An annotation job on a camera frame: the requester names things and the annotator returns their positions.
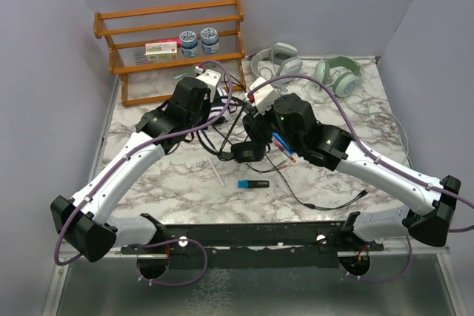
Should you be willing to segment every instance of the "marble table top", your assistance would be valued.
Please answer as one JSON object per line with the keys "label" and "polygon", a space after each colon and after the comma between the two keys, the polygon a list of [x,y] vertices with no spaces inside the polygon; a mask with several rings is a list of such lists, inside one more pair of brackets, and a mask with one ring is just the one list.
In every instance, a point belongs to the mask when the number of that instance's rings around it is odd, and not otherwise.
{"label": "marble table top", "polygon": [[[304,61],[301,71],[312,75],[318,61]],[[391,112],[384,88],[373,59],[360,60],[364,67],[361,85],[355,90],[371,105],[372,112]],[[238,78],[237,67],[227,62],[227,69]],[[173,73],[182,69],[162,70],[159,72],[139,73],[130,76],[129,98],[154,96],[172,93],[176,85]],[[253,81],[250,75],[250,63],[244,61],[244,73],[247,83]],[[336,106],[324,92],[318,92],[315,85],[297,80],[285,84],[289,93],[297,93],[312,103],[316,118],[326,124],[334,124],[347,130]],[[116,99],[113,118],[104,147],[102,167],[125,145],[141,116],[157,104],[125,108],[121,104],[120,93]],[[373,149],[387,157],[402,162],[405,158],[397,126],[388,115],[374,115],[372,122],[367,114],[366,104],[355,96],[342,102],[356,132]],[[221,126],[227,131],[227,124]],[[243,141],[245,133],[238,125],[231,135],[233,142]],[[221,136],[212,128],[209,137],[218,144]],[[284,156],[275,147],[269,153],[277,164]],[[208,158],[211,157],[219,171],[225,186],[214,176]],[[257,169],[266,170],[271,166],[263,160],[253,164]],[[318,206],[338,206],[354,198],[361,190],[369,188],[369,194],[344,209],[316,211],[300,205],[290,194],[277,172],[259,174],[245,164],[234,161],[221,162],[207,153],[197,139],[190,144],[181,144],[171,155],[163,157],[149,168],[122,198],[113,212],[115,217],[131,217],[149,213],[162,223],[269,223],[289,221],[336,221],[343,220],[350,212],[376,211],[399,206],[385,192],[368,186],[359,179],[331,172],[327,169],[309,165],[302,158],[281,171],[289,181],[294,193],[303,202]],[[237,181],[242,179],[265,179],[270,181],[267,189],[238,189]]]}

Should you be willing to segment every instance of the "gray floor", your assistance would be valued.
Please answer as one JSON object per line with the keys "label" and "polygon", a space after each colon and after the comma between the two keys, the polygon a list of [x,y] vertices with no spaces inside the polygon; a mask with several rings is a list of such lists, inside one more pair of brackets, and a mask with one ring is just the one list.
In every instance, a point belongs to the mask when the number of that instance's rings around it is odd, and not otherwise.
{"label": "gray floor", "polygon": [[[367,276],[395,275],[406,255],[373,256]],[[196,271],[168,272],[169,281]],[[134,258],[79,260],[67,271],[58,315],[454,315],[436,255],[416,255],[408,275],[388,284],[347,278],[340,269],[211,269],[192,286],[138,282]]]}

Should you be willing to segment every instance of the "jar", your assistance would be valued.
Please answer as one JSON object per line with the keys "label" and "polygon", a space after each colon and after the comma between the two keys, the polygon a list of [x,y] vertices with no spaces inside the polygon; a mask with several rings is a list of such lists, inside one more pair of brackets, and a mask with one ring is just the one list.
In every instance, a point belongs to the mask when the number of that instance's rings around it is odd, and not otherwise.
{"label": "jar", "polygon": [[201,31],[202,50],[206,54],[219,51],[219,33],[212,27],[206,27]]}
{"label": "jar", "polygon": [[193,31],[183,31],[179,34],[181,51],[184,57],[194,57],[198,54],[198,36]]}

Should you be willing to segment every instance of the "wooden shelf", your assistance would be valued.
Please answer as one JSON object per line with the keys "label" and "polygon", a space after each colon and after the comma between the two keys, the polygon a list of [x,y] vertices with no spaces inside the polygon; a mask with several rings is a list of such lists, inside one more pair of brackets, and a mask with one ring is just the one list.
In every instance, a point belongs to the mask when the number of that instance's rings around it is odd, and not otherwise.
{"label": "wooden shelf", "polygon": [[[165,14],[173,12],[185,12],[189,15],[188,10],[210,9],[214,7],[231,7],[233,14],[225,16],[215,16],[203,19],[185,19],[182,21],[159,22],[153,24],[141,24],[140,26],[127,26],[112,28],[108,27],[109,21],[117,19],[131,18],[136,16],[150,16],[155,14]],[[244,20],[244,11],[242,10],[240,0],[219,0],[207,1],[195,4],[180,4],[166,7],[154,7],[142,10],[128,10],[117,13],[101,14],[96,13],[94,21],[94,34],[96,38],[104,37],[109,47],[109,70],[112,74],[119,75],[122,88],[122,104],[124,106],[150,104],[167,100],[170,95],[160,95],[152,98],[128,99],[128,75],[131,73],[141,73],[151,70],[163,70],[167,68],[190,66],[201,63],[209,59],[215,61],[237,61],[241,76],[241,82],[246,87],[244,72],[241,60],[245,57],[244,42],[241,36],[240,23]],[[177,29],[179,27],[192,27],[196,25],[230,23],[232,29],[219,30],[219,46],[218,53],[213,55],[204,54],[199,44],[199,53],[196,57],[187,58],[178,51],[178,58],[165,61],[148,61],[144,56],[145,44],[158,42],[170,38],[178,38],[181,30],[177,30],[173,37],[151,38],[147,40],[139,39],[139,41],[127,41],[116,44],[112,36],[128,36],[130,38],[135,33],[156,32],[159,30]]]}

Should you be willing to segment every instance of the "white headphones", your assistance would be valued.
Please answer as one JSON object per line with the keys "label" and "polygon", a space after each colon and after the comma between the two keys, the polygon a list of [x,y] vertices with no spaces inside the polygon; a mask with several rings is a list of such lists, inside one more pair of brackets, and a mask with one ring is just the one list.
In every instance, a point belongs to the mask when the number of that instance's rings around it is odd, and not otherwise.
{"label": "white headphones", "polygon": [[[252,75],[255,79],[260,77],[258,71],[258,63],[264,59],[269,59],[273,64],[278,64],[280,67],[276,75],[296,74],[301,72],[303,61],[297,57],[298,51],[295,47],[283,42],[277,42],[272,47],[260,51],[252,57],[250,67],[252,68]],[[291,81],[291,78],[279,81],[278,84],[283,84]]]}
{"label": "white headphones", "polygon": [[[337,67],[347,68],[350,72],[342,73],[332,84],[328,84],[330,70]],[[362,76],[362,66],[356,61],[344,56],[337,56],[327,61],[321,60],[314,70],[314,78],[321,81],[324,85],[332,87],[334,94],[339,98],[349,96],[356,85],[361,81]]]}

